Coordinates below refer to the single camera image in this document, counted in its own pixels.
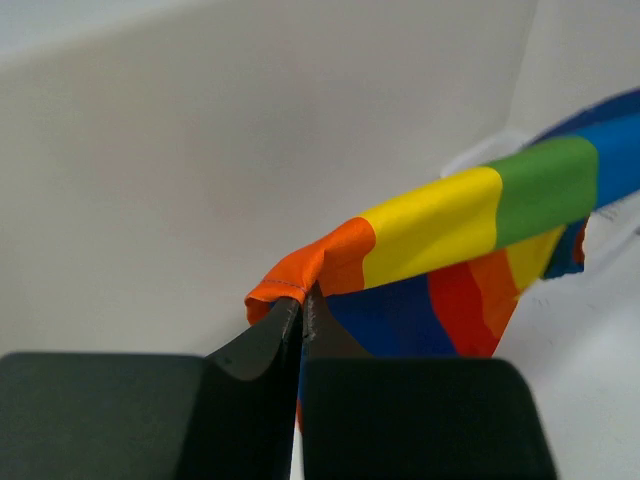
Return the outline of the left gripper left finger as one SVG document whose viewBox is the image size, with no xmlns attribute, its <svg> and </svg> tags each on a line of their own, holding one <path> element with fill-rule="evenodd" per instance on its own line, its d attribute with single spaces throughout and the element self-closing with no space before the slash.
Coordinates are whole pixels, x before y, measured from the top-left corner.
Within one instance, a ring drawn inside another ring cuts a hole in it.
<svg viewBox="0 0 640 480">
<path fill-rule="evenodd" d="M 201 356 L 17 352 L 1 361 L 5 479 L 286 479 L 302 312 Z"/>
</svg>

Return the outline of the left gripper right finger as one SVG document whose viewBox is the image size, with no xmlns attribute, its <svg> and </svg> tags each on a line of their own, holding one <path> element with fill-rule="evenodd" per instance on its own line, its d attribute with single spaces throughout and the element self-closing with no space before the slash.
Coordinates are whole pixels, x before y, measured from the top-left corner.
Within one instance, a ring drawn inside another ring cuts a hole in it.
<svg viewBox="0 0 640 480">
<path fill-rule="evenodd" d="M 501 359 L 376 358 L 318 287 L 304 304 L 308 479 L 554 479 L 531 390 Z"/>
</svg>

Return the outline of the rainbow striped shorts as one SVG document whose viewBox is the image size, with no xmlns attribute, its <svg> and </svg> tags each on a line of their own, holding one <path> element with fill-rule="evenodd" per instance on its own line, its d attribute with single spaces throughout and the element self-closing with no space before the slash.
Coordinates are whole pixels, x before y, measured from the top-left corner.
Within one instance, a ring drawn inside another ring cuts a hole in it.
<svg viewBox="0 0 640 480">
<path fill-rule="evenodd" d="M 631 90 L 284 257 L 246 296 L 248 322 L 319 291 L 330 318 L 312 335 L 331 356 L 489 357 L 527 289 L 583 270 L 591 214 L 638 189 Z"/>
</svg>

